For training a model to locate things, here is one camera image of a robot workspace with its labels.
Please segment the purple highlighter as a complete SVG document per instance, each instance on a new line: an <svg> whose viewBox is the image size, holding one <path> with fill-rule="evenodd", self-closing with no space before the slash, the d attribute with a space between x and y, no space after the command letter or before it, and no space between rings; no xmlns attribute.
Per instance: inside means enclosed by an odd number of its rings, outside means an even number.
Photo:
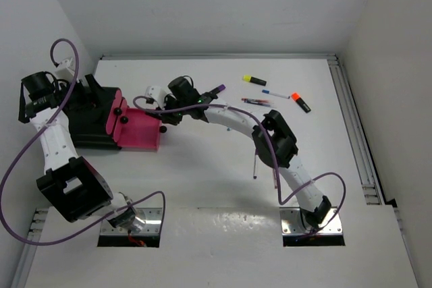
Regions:
<svg viewBox="0 0 432 288"><path fill-rule="evenodd" d="M210 93L212 96L217 96L220 92L222 92L222 91L224 91L224 90L225 90L225 85L224 85L224 84L221 84L221 85L215 87L214 89L212 89L209 93Z"/></svg>

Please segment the yellow highlighter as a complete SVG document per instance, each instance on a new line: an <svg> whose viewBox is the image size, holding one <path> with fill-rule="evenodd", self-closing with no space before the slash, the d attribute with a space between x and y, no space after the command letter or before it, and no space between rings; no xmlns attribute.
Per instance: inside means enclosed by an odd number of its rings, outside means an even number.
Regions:
<svg viewBox="0 0 432 288"><path fill-rule="evenodd" d="M252 84L257 84L259 86L266 86L267 85L267 82L265 80L262 80L260 78L256 78L253 76L249 76L249 75L243 75L242 80L245 82L252 83Z"/></svg>

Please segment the blue cap white marker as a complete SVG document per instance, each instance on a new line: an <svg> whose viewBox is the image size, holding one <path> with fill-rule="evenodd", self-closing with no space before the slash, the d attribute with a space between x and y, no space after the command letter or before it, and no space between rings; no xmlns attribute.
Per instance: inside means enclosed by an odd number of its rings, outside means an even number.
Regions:
<svg viewBox="0 0 432 288"><path fill-rule="evenodd" d="M270 91L270 90L265 90L265 89L263 89L263 90L261 90L261 92L264 93L264 94L271 95L271 96L276 96L276 97L278 97L278 98L284 98L284 99L290 99L290 98L291 98L291 97L288 96L288 95L279 94L279 93L276 93L276 92L272 92L272 91Z"/></svg>

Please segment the orange highlighter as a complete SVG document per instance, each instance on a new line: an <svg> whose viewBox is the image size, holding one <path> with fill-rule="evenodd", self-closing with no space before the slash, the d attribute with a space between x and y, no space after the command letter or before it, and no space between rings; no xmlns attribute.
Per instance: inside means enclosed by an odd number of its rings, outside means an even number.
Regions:
<svg viewBox="0 0 432 288"><path fill-rule="evenodd" d="M298 93L296 92L292 93L291 98L305 113L311 112L311 108L305 103L305 101Z"/></svg>

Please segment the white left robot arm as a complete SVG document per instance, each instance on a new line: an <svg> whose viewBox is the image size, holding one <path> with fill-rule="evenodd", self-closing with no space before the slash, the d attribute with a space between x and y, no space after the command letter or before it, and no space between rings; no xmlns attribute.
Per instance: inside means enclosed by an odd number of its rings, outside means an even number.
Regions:
<svg viewBox="0 0 432 288"><path fill-rule="evenodd" d="M146 219L125 194L106 179L77 148L121 149L116 126L131 121L118 88L102 87L92 75L74 82L71 71L58 78L48 71L21 81L19 121L40 133L43 176L36 180L43 196L70 223L106 216L113 228L141 232Z"/></svg>

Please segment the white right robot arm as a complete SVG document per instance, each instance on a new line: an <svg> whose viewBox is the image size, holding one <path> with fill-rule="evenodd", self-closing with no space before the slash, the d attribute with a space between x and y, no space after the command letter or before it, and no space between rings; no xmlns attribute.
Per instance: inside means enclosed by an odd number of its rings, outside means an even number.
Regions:
<svg viewBox="0 0 432 288"><path fill-rule="evenodd" d="M185 76L172 80L168 89L149 86L144 99L156 107L149 115L164 124L178 125L183 116L210 124L226 126L253 141L256 156L272 168L275 182L285 181L291 198L296 198L306 230L310 235L322 229L331 212L329 198L315 185L298 156L297 138L282 114L275 109L250 113L228 105L219 98L220 85L200 93Z"/></svg>

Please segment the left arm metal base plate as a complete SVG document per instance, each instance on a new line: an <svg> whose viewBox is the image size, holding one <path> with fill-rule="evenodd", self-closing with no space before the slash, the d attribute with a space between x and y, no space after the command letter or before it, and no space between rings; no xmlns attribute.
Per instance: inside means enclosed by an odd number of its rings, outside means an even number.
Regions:
<svg viewBox="0 0 432 288"><path fill-rule="evenodd" d="M119 226L113 227L109 221L101 223L100 235L102 236L126 236L130 231L133 235L151 236L159 235L162 208L136 208L135 215Z"/></svg>

